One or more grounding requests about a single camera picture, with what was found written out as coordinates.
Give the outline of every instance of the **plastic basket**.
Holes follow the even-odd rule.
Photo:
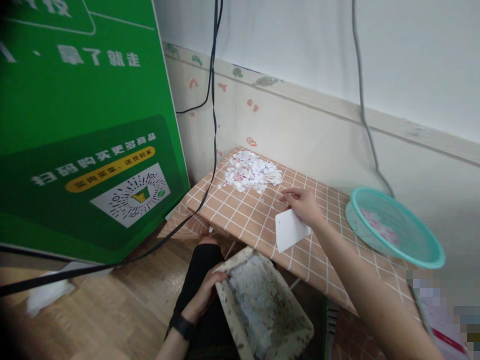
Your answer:
[[[355,234],[380,253],[425,269],[445,264],[444,250],[429,228],[400,202],[378,190],[353,190],[345,217]]]

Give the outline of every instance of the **white scraper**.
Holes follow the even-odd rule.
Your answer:
[[[278,251],[283,253],[310,235],[312,229],[290,209],[275,216],[275,232],[276,246]]]

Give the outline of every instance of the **person's hand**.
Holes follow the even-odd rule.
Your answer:
[[[283,190],[281,194],[283,196],[279,200],[288,203],[287,210],[293,209],[309,227],[323,222],[324,217],[313,192],[294,187]]]
[[[185,320],[195,324],[212,304],[215,296],[217,296],[217,292],[213,287],[217,282],[223,281],[228,276],[226,272],[214,273],[214,270],[221,264],[223,264],[223,262],[217,264],[206,273],[197,293],[181,312]]]

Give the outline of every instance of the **black watch strap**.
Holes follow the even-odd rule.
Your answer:
[[[195,325],[190,321],[185,320],[181,314],[175,316],[172,327],[175,328],[187,341],[190,341],[195,334]]]

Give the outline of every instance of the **yellow banner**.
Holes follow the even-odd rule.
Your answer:
[[[140,164],[151,158],[154,154],[155,148],[153,146],[147,146],[142,150],[138,150],[128,156],[115,160],[108,165],[99,167],[97,170],[90,171],[85,175],[69,181],[65,185],[65,188],[70,193],[84,192],[85,190],[93,188],[95,185],[103,183],[105,180],[111,179],[115,175]]]

